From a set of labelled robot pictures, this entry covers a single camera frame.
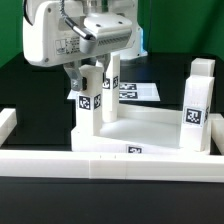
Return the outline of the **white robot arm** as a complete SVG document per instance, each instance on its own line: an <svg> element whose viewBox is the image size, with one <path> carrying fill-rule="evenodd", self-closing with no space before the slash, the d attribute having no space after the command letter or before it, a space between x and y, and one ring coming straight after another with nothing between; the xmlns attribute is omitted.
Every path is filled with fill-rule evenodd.
<svg viewBox="0 0 224 224"><path fill-rule="evenodd" d="M71 89L87 88L79 68L94 57L107 67L113 52L137 54L138 0L23 0L23 53L32 65L62 65Z"/></svg>

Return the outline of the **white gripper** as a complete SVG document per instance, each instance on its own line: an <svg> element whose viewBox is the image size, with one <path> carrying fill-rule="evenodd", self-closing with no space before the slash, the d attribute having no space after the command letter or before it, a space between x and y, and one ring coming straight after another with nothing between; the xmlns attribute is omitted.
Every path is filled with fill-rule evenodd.
<svg viewBox="0 0 224 224"><path fill-rule="evenodd" d="M137 38L137 0L23 0L23 52L35 66L64 64L73 91L85 91L87 79L78 60L98 56L80 51L80 39L89 40L84 19L93 13L115 13L132 22L128 45Z"/></svg>

